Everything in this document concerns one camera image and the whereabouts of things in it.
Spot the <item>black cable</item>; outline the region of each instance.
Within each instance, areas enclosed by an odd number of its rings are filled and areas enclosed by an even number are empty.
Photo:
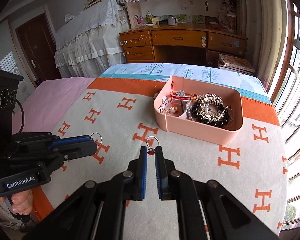
[[[22,124],[21,124],[21,128],[18,132],[18,133],[21,133],[22,129],[23,129],[23,126],[25,125],[25,112],[23,111],[22,105],[21,105],[21,103],[19,102],[18,99],[16,99],[16,103],[19,105],[20,110],[21,110],[21,115],[22,115]]]

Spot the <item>screw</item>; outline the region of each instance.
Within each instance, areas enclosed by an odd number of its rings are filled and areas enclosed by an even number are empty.
[[[87,188],[93,188],[96,185],[96,183],[93,180],[88,180],[84,185]]]
[[[210,187],[218,187],[219,183],[216,180],[211,179],[208,181],[208,185]]]
[[[132,177],[133,175],[133,172],[132,171],[124,171],[123,172],[123,176],[127,177],[127,178],[130,178]]]
[[[173,177],[179,177],[181,175],[180,171],[171,171],[170,173]]]

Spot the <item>pink storage tray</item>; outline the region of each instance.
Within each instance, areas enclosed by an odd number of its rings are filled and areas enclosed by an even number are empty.
[[[179,117],[160,113],[158,109],[162,103],[162,98],[164,96],[169,98],[172,81],[174,91],[184,90],[186,93],[196,95],[205,95],[209,93],[220,96],[223,99],[225,106],[231,106],[231,109],[234,112],[233,124],[227,128],[218,128],[188,120],[186,119],[186,112]],[[154,100],[154,111],[157,123],[162,130],[175,132],[219,145],[231,143],[243,126],[242,101],[239,91],[208,82],[185,79],[177,76],[171,76],[169,78]]]

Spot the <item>drawer handle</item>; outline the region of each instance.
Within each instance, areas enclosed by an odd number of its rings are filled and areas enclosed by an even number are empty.
[[[229,42],[222,42],[221,45],[227,46],[227,47],[232,47],[232,45]]]

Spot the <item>door handle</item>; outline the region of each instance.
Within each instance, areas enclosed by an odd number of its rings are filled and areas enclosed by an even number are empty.
[[[31,63],[32,63],[32,65],[33,65],[33,67],[35,67],[35,63],[36,61],[33,61],[33,59],[31,59]]]
[[[232,45],[229,42],[222,42],[221,45],[227,46],[227,47],[232,47]]]

